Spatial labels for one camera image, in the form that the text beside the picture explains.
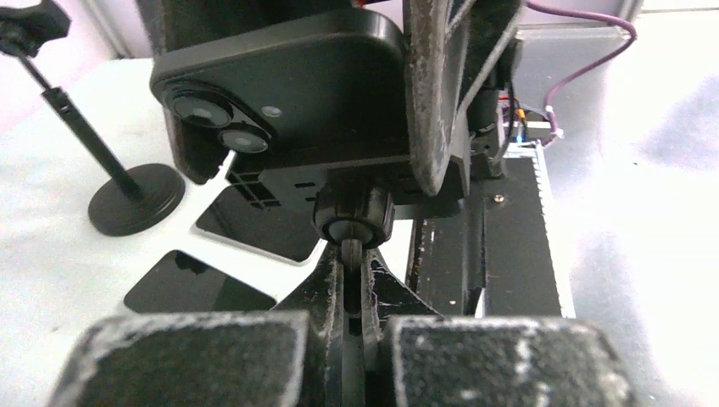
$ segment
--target black phone stand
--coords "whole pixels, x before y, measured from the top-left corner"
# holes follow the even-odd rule
[[[52,1],[31,8],[0,8],[0,52],[16,57],[44,92],[42,97],[75,133],[111,180],[95,192],[87,214],[107,236],[128,236],[157,225],[180,204],[185,182],[164,164],[125,170],[60,87],[51,87],[30,61],[40,46],[67,36],[70,19]]]

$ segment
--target metal rod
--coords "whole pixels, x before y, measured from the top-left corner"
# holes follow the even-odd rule
[[[75,136],[92,154],[92,157],[100,163],[122,192],[130,198],[139,198],[141,196],[140,186],[127,174],[119,160],[112,154],[87,120],[82,117],[80,111],[62,88],[51,87],[45,77],[25,55],[18,55],[18,58],[30,75],[44,89],[42,97],[58,114],[59,118],[75,133]]]

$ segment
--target camera lens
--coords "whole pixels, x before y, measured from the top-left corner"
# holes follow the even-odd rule
[[[220,128],[232,122],[232,106],[209,92],[182,92],[170,100],[170,110],[184,121],[201,127]]]
[[[257,154],[270,148],[270,136],[253,125],[235,125],[220,132],[220,142],[238,153]]]

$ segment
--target round black base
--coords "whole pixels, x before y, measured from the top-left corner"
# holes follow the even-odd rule
[[[145,164],[127,173],[142,189],[140,198],[127,197],[110,180],[95,192],[87,208],[90,222],[104,235],[128,236],[157,225],[185,194],[185,181],[167,165]]]

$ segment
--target cable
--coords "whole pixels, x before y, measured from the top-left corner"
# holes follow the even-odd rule
[[[589,72],[590,70],[593,70],[593,69],[597,68],[598,66],[611,61],[616,56],[618,56],[619,54],[626,51],[627,48],[629,48],[635,41],[637,41],[637,29],[629,21],[620,19],[619,17],[615,17],[613,15],[593,13],[593,12],[589,12],[589,11],[572,11],[572,10],[564,10],[561,8],[552,8],[552,7],[547,7],[547,6],[543,6],[540,4],[536,4],[535,2],[532,2],[530,0],[527,0],[527,7],[534,11],[538,11],[539,13],[558,15],[560,17],[574,17],[574,18],[578,18],[578,19],[599,21],[601,23],[616,25],[616,26],[626,30],[630,36],[629,39],[627,39],[627,41],[624,42],[624,44],[622,44],[621,47],[617,48],[614,52],[605,55],[603,58],[597,59],[596,61],[585,66],[584,68],[581,68],[577,72],[567,76],[561,82],[557,83],[551,89],[549,89],[549,92],[547,92],[547,96],[544,97],[544,110],[547,112],[547,118],[549,119],[549,125],[552,128],[552,138],[553,139],[555,137],[562,138],[564,132],[560,129],[560,125],[559,125],[559,122],[557,121],[557,116],[555,114],[555,109],[552,106],[552,99],[554,98],[554,96],[557,94],[557,92],[561,91],[562,88],[564,88],[564,86],[566,86],[570,82],[574,81],[579,76],[582,76],[582,75],[586,74],[587,72]]]
[[[510,97],[510,126],[507,130],[507,134],[504,135],[504,142],[502,143],[502,147],[497,152],[497,155],[495,155],[489,160],[489,164],[491,165],[495,165],[502,160],[502,157],[504,157],[504,155],[507,153],[507,150],[510,149],[510,144],[512,143],[512,132],[515,129],[516,96],[515,86],[514,83],[512,83],[511,79],[507,83],[507,94]]]

